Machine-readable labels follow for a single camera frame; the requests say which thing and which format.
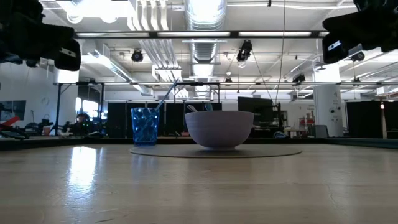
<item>ventilation duct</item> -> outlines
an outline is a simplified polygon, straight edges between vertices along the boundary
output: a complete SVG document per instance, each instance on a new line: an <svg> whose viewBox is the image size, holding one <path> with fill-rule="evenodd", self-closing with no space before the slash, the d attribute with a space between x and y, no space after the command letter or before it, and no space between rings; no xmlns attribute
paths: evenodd
<svg viewBox="0 0 398 224"><path fill-rule="evenodd" d="M185 17L188 30L222 30L226 15L226 0L185 0ZM196 77L212 76L217 51L217 43L194 42L190 45L192 72ZM208 93L197 90L198 96L206 96Z"/></svg>

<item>white ceiling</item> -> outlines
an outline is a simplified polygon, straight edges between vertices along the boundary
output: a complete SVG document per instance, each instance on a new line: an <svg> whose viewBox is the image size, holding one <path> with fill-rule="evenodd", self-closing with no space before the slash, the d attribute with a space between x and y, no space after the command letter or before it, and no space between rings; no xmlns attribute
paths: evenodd
<svg viewBox="0 0 398 224"><path fill-rule="evenodd" d="M267 1L245 1L245 0L230 0L228 4L266 4ZM272 1L273 5L283 5L283 1ZM168 5L182 5L183 0L169 0ZM351 1L333 1L333 0L289 0L286 5L289 6L352 6ZM55 2L46 2L45 10L46 18L45 23L58 24L63 26L74 27L80 32L90 31L107 31L118 30L128 31L126 18L119 18L112 24L104 23L99 18L84 18L79 24L71 24L66 20L66 14L63 9L60 9ZM285 28L286 30L323 30L322 20L327 17L339 16L355 12L355 8L349 9L332 9L332 10L304 10L304 9L286 9L285 14ZM168 9L168 22L171 30L185 30L185 15L183 11L174 11L172 8ZM226 12L225 30L282 30L284 21L284 8L283 7L232 7L228 6ZM221 65L215 66L215 76L220 78L222 82L226 77L227 71L232 72L233 81L238 81L238 66L236 60L231 63L234 58L236 49L240 47L242 39L228 39L227 43L220 44L219 59ZM256 59L261 69L262 74L266 80L270 82L277 82L282 75L287 75L291 78L294 74L289 74L291 69L304 62L304 59L315 59L316 55L322 53L322 49L317 50L316 39L285 39L283 49L282 71L280 70L280 53L282 52L282 39L252 39L253 50L256 53ZM183 77L190 75L190 62L188 44L183 44L181 39L174 39L173 47L177 55L178 63L182 66ZM126 70L134 74L142 72L151 72L152 64L147 57L142 63L132 63L129 52L133 52L135 48L140 48L138 40L96 40L97 46L106 44L111 49L111 56L114 60L119 62ZM367 57L380 54L379 49L366 52ZM398 61L398 53L390 53L389 56L379 57L377 60L364 63L362 66L352 68L352 63L341 63L340 76L342 80L349 80L353 77L354 71L357 75L362 73L377 70L383 66L389 65ZM312 63L307 62L301 67L305 72L307 81L312 80ZM99 64L84 64L81 73L87 77L106 80L111 82L115 80L114 75L104 66ZM396 72L388 72L378 74L377 76L369 77L367 82L373 82L385 79L387 77L396 76ZM140 81L151 82L153 81L150 75L141 75ZM246 67L239 69L239 81L253 82L259 81L259 71L254 61L254 57L250 57Z"/></svg>

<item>table surface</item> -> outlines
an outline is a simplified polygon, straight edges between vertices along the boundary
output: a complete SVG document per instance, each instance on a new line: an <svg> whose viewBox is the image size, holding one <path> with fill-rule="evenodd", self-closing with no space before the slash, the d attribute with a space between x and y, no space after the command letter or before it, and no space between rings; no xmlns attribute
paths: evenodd
<svg viewBox="0 0 398 224"><path fill-rule="evenodd" d="M134 155L128 145L0 152L0 217L51 224L396 223L397 151L289 146L303 153L174 159Z"/></svg>

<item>ceiling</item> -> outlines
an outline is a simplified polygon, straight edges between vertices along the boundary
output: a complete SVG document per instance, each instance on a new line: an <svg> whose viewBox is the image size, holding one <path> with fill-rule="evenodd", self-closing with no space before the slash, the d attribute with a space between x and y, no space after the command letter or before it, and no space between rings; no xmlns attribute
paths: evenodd
<svg viewBox="0 0 398 224"><path fill-rule="evenodd" d="M78 32L103 32L103 31L129 31L127 19L120 17L116 22L107 24L99 18L84 18L78 24L71 24L66 19L66 12L60 8L55 1L42 1L46 10L44 14L45 23L57 24L63 26L71 26ZM224 30L283 30L284 18L286 30L323 30L322 21L327 17L339 16L355 12L352 1L334 1L334 0L289 0L286 2L288 6L285 10L281 7L283 1L272 1L272 6L255 6L256 4L267 4L268 1L246 1L246 0L229 0L226 11L226 22ZM185 12L183 9L183 0L167 1L168 10L167 18L171 30L186 30L185 28ZM292 9L291 7L307 7L306 9ZM328 9L313 10L314 7L349 7L344 9ZM111 57L123 66L132 76L139 81L153 82L155 81L151 75L142 75L145 72L152 71L152 63L144 52L144 61L141 63L133 63L131 53L136 48L141 48L139 41L136 39L98 39L95 40L97 46L107 45L111 50ZM297 71L290 72L293 68L300 66L300 70L305 74L306 80L312 80L313 63L312 61L320 60L322 54L321 40L317 39L252 39L253 55L247 61L244 68L238 69L236 59L234 59L237 49L240 48L243 39L227 39L227 43L221 43L218 50L217 62L215 65L214 80L223 82L226 78L226 72L232 73L234 82L255 82L261 81L261 73L265 80L270 82L283 82L285 79L291 82L292 77ZM172 45L177 56L178 64L182 67L182 77L188 78L191 75L190 52L189 45L183 44L182 39L173 39ZM368 60L366 63L356 62L357 66L353 68L352 62L340 62L340 77L343 81L349 80L356 75L361 75L371 71L376 71L386 65L398 61L398 52L391 52L383 56L378 56L374 60L369 60L381 54L380 49L374 49L365 52ZM106 67L95 63L84 63L82 65L81 75L92 77L97 80L114 82L117 78ZM395 71L387 73L378 73L363 79L363 82L376 82L398 76ZM375 89L376 86L367 86L364 89L369 91Z"/></svg>

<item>column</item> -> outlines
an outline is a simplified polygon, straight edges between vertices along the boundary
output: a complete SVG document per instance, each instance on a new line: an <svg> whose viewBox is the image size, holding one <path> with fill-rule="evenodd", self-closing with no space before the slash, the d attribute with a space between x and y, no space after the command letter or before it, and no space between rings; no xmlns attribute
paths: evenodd
<svg viewBox="0 0 398 224"><path fill-rule="evenodd" d="M338 63L315 67L315 82L340 82ZM314 87L315 124L326 125L330 137L343 136L343 113L339 85L318 85Z"/></svg>

